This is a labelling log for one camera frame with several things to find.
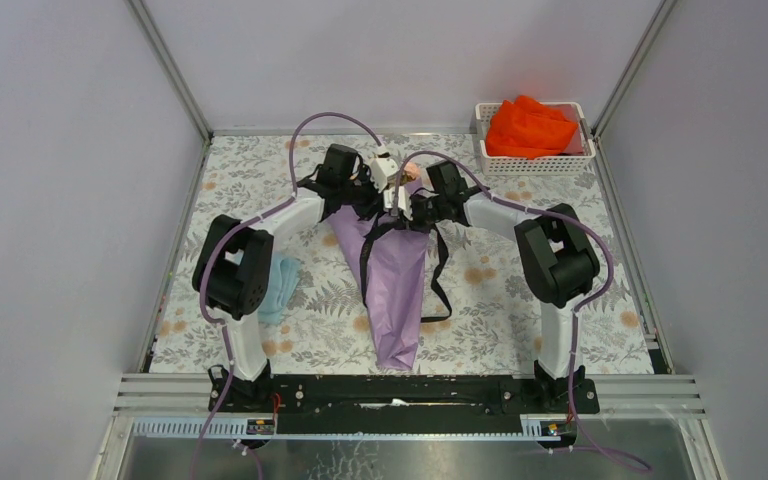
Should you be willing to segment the pink fake flower stem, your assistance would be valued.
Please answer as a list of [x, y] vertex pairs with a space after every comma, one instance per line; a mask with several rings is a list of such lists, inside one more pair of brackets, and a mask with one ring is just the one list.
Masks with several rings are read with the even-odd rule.
[[403, 174], [402, 174], [402, 181], [404, 183], [409, 183], [417, 179], [420, 179], [421, 176], [422, 176], [421, 168], [416, 164], [409, 162], [404, 167]]

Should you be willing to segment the pink purple wrapping paper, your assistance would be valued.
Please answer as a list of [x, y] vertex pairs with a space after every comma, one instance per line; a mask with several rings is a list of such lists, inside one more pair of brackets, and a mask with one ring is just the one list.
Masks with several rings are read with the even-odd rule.
[[[344, 259], [360, 287], [360, 256], [372, 220], [361, 220], [352, 206], [327, 218]], [[380, 368], [413, 369], [419, 346], [429, 234], [394, 230], [373, 242], [362, 301]]]

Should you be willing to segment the black printed ribbon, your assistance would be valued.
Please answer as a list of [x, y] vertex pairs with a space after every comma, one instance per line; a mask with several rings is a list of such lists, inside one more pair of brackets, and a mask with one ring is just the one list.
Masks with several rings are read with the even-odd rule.
[[[368, 265], [371, 258], [374, 243], [384, 237], [391, 230], [404, 230], [405, 225], [401, 220], [382, 223], [381, 219], [384, 217], [383, 213], [377, 214], [372, 221], [369, 232], [364, 236], [364, 242], [362, 244], [359, 254], [359, 291], [361, 294], [362, 302], [367, 305], [366, 294], [368, 291]], [[451, 302], [440, 284], [439, 280], [442, 272], [450, 258], [450, 252], [446, 242], [444, 241], [439, 228], [436, 225], [431, 226], [431, 230], [436, 234], [436, 241], [438, 247], [438, 264], [434, 268], [432, 277], [430, 280], [430, 288], [435, 293], [446, 309], [445, 315], [433, 315], [422, 316], [420, 318], [421, 324], [431, 324], [443, 322], [450, 318], [453, 308]]]

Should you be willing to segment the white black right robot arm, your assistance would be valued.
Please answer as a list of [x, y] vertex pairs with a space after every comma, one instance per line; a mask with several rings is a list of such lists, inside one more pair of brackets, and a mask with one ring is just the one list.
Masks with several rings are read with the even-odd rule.
[[543, 378], [533, 386], [535, 402], [557, 412], [573, 398], [566, 378], [580, 363], [573, 318], [574, 307], [588, 295], [601, 263], [572, 206], [558, 204], [547, 210], [515, 203], [476, 184], [469, 186], [451, 161], [427, 168], [431, 191], [410, 197], [409, 225], [431, 227], [452, 221], [484, 229], [516, 243], [523, 276], [540, 301], [542, 349], [535, 373]]

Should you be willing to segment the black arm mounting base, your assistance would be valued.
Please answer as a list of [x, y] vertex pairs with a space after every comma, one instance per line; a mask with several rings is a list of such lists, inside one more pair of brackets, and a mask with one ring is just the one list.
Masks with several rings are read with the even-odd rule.
[[252, 381], [213, 369], [208, 406], [263, 413], [283, 435], [516, 434], [523, 415], [566, 421], [599, 413], [595, 384], [511, 375], [395, 376], [265, 373]]

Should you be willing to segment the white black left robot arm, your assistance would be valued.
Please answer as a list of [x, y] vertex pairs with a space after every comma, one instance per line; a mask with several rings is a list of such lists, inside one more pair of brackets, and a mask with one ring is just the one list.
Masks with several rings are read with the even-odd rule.
[[257, 311], [266, 299], [274, 247], [323, 222], [345, 205], [374, 206], [381, 200], [389, 174], [380, 180], [375, 164], [392, 156], [379, 145], [364, 161], [347, 146], [329, 146], [322, 163], [298, 180], [281, 203], [248, 220], [215, 217], [209, 226], [192, 277], [203, 318], [220, 328], [227, 369], [237, 378], [232, 398], [248, 411], [269, 401], [270, 385], [260, 377], [268, 367], [261, 347]]

